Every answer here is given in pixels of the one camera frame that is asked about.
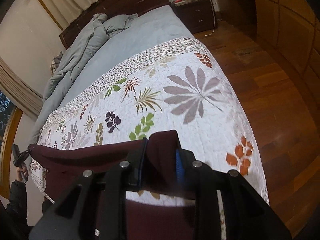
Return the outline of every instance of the person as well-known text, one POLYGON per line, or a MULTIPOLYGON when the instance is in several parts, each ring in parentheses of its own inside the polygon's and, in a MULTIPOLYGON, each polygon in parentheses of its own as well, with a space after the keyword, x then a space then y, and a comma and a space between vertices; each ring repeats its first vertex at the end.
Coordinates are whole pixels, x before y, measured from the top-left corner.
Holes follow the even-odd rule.
POLYGON ((24 176, 28 178, 29 174, 25 163, 16 169, 16 179, 10 187, 9 204, 7 204, 6 210, 21 232, 28 236, 32 227, 29 227, 27 222, 27 191, 20 172, 23 172, 24 176))

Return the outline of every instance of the wooden floor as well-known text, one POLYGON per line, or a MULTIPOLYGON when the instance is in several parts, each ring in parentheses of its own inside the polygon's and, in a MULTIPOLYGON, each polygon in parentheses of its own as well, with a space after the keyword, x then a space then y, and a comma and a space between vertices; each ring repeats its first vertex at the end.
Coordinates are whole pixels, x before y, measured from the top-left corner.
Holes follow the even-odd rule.
POLYGON ((256 43, 254 26, 241 32, 221 21, 213 35, 204 36, 209 33, 195 37, 211 51, 234 88, 259 147, 270 206, 295 236, 320 200, 320 139, 315 124, 319 108, 312 109, 312 102, 306 101, 310 96, 306 88, 301 88, 305 98, 301 96, 287 75, 290 71, 284 71, 288 63, 276 62, 274 58, 281 58, 277 52, 256 43))

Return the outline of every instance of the floral quilt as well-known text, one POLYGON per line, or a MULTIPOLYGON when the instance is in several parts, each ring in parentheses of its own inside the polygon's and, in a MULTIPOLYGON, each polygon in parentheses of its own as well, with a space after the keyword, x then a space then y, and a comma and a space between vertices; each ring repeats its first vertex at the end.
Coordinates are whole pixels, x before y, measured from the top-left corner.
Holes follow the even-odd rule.
MULTIPOLYGON (((220 66, 195 38, 171 40, 112 68, 51 113, 38 144, 70 150, 148 138, 164 130, 177 130, 181 146, 213 169, 237 169, 268 202, 248 119, 220 66)), ((46 195, 45 169, 35 160, 31 175, 46 195)), ((190 204, 147 191, 127 192, 127 199, 152 205, 190 204)))

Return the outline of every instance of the headboard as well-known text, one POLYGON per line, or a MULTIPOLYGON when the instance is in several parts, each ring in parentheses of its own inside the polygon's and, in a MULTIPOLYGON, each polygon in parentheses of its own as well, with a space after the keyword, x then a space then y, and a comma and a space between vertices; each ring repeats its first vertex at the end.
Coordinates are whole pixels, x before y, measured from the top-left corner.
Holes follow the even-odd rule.
POLYGON ((96 13, 105 13, 108 15, 108 19, 119 14, 138 13, 140 16, 168 4, 170 4, 169 0, 99 0, 85 10, 59 36, 67 49, 96 13))

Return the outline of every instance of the power cord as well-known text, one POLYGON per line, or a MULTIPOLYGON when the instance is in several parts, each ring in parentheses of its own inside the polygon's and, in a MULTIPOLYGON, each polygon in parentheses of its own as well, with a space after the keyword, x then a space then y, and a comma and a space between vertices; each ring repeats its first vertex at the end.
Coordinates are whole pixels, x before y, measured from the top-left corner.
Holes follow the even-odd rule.
POLYGON ((205 35, 205 36, 210 36, 210 35, 212 35, 212 34, 214 33, 214 28, 215 28, 215 25, 216 25, 216 17, 214 16, 214 9, 213 9, 212 0, 210 0, 210 3, 211 3, 211 9, 212 9, 212 14, 213 14, 213 19, 214 19, 214 21, 213 21, 213 31, 212 31, 212 33, 207 34, 207 35, 205 35))

